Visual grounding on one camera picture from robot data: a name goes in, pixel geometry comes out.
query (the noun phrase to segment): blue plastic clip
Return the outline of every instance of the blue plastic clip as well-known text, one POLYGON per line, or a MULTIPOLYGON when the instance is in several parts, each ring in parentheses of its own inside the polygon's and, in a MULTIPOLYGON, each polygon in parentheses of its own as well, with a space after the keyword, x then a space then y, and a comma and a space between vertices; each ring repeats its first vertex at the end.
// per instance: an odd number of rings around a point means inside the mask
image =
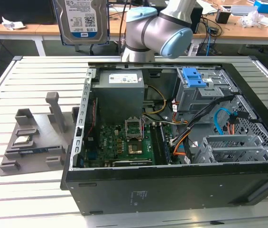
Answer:
POLYGON ((188 87, 206 87, 201 74, 196 68, 182 68, 183 77, 187 80, 188 87))

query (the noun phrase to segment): table leg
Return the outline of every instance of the table leg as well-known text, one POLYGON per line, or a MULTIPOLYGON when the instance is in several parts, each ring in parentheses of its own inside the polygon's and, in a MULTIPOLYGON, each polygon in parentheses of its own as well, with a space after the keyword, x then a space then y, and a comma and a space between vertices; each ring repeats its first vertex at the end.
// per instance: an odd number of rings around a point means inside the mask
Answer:
POLYGON ((43 41, 42 36, 33 37, 33 41, 36 44, 39 56, 46 56, 45 51, 44 51, 44 47, 43 47, 43 43, 42 43, 42 41, 43 41))
POLYGON ((245 48, 245 44, 241 44, 240 45, 240 48, 238 49, 238 51, 237 51, 237 53, 239 54, 239 55, 242 55, 242 51, 243 51, 243 49, 245 48))
POLYGON ((199 48, 199 45, 200 45, 199 40, 192 40, 190 50, 189 50, 189 54, 187 56, 196 56, 198 48, 199 48))
POLYGON ((75 51, 80 51, 79 45, 75 45, 75 51))

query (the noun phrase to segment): white label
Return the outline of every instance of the white label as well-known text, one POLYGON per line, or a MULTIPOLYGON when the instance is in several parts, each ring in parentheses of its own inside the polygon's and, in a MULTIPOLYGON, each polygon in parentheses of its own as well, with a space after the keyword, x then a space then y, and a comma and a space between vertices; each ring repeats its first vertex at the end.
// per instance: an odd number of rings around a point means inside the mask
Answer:
POLYGON ((174 113, 177 112, 177 105, 176 105, 176 104, 173 105, 173 112, 174 112, 174 113))
POLYGON ((109 83, 138 83, 137 74, 111 74, 109 83))
POLYGON ((210 78, 203 78, 202 79, 204 82, 213 82, 210 78))
POLYGON ((190 164, 191 163, 190 159, 188 157, 186 157, 186 156, 185 156, 185 163, 186 164, 190 164))
POLYGON ((192 147, 198 147, 198 141, 193 142, 192 147))
POLYGON ((65 0, 68 24, 76 37, 93 37, 97 32, 96 11, 91 7, 92 0, 65 0))

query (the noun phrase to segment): circuit board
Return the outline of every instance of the circuit board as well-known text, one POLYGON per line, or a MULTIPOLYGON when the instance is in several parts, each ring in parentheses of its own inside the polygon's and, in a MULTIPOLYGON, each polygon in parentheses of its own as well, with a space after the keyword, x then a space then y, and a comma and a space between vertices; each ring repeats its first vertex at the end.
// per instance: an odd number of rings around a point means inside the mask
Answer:
MULTIPOLYGON (((129 126, 128 132, 139 133, 136 126, 129 126)), ((99 146, 97 150, 87 150, 84 159, 86 167, 108 167, 114 161, 148 161, 155 164, 154 151, 150 133, 150 125, 142 126, 143 139, 128 140, 125 125, 101 125, 99 146)), ((169 124, 163 125, 166 142, 172 138, 169 124)))
POLYGON ((102 125, 100 130, 100 151, 99 160, 148 160, 154 164, 154 153, 150 136, 149 125, 144 125, 144 138, 141 141, 141 153, 130 153, 129 145, 132 141, 127 141, 125 136, 125 126, 102 125))

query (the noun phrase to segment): slotted metal table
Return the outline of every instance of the slotted metal table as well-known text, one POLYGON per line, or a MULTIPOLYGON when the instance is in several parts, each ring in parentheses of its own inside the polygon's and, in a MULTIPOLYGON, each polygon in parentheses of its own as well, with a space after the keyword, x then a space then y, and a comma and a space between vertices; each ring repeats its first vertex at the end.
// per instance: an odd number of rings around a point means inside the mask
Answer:
MULTIPOLYGON (((58 91, 63 112, 80 104, 88 62, 119 57, 22 57, 0 78, 0 163, 19 108, 48 113, 45 96, 58 91)), ((182 57, 157 61, 232 63, 268 107, 268 70, 250 57, 182 57)), ((268 197, 256 206, 81 216, 70 192, 60 190, 62 171, 0 177, 0 226, 4 227, 268 227, 268 197)))

